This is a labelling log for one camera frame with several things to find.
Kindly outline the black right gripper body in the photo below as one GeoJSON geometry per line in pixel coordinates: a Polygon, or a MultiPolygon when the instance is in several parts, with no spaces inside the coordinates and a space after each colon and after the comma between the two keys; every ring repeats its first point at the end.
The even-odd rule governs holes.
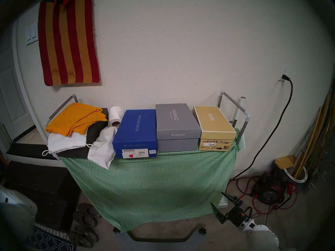
{"type": "Polygon", "coordinates": [[[252,207],[248,206],[245,210],[241,207],[234,206],[228,213],[227,221],[230,221],[237,228],[244,228],[252,216],[252,207]]]}

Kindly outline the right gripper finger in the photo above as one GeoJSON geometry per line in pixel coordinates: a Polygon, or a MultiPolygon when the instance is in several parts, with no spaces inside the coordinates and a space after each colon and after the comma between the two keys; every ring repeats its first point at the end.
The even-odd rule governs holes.
{"type": "Polygon", "coordinates": [[[232,196],[232,195],[229,195],[229,194],[226,194],[224,192],[221,192],[221,194],[227,199],[229,200],[230,202],[233,203],[234,206],[236,207],[240,207],[243,202],[242,200],[240,200],[237,196],[232,196]]]}
{"type": "Polygon", "coordinates": [[[212,211],[213,211],[216,219],[220,222],[220,224],[224,224],[227,221],[227,216],[222,214],[219,211],[219,209],[213,205],[212,202],[210,204],[211,204],[211,208],[212,208],[212,211]]]}

